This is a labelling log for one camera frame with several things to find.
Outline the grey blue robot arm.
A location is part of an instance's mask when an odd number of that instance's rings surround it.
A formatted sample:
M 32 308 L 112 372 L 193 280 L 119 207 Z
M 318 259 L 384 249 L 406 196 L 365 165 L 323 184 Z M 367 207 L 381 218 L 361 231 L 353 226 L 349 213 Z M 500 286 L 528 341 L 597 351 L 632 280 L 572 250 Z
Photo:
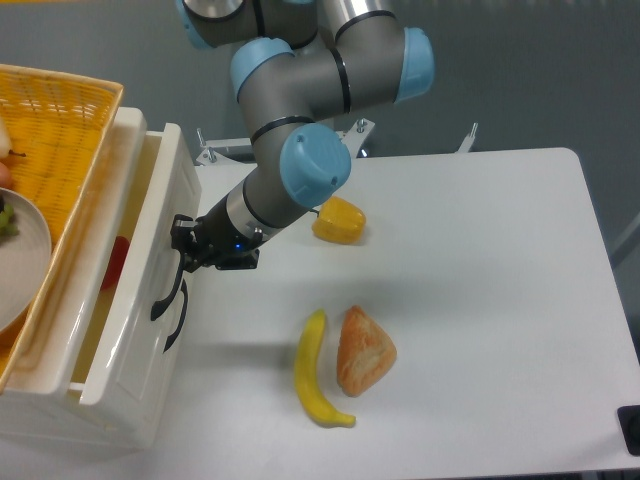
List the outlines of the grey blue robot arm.
M 197 46 L 236 44 L 230 64 L 256 168 L 206 215 L 179 216 L 172 245 L 188 272 L 251 269 L 260 247 L 348 179 L 351 156 L 327 120 L 427 92 L 427 35 L 388 1 L 181 1 Z

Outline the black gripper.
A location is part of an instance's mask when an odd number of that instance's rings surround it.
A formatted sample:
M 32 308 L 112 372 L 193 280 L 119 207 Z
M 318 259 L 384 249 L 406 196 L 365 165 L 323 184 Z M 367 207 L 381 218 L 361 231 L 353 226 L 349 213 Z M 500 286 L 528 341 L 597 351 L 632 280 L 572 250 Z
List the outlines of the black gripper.
M 170 228 L 171 247 L 186 256 L 184 270 L 252 270 L 258 266 L 260 246 L 273 237 L 273 228 L 249 208 L 243 192 L 230 192 L 197 220 L 176 214 Z

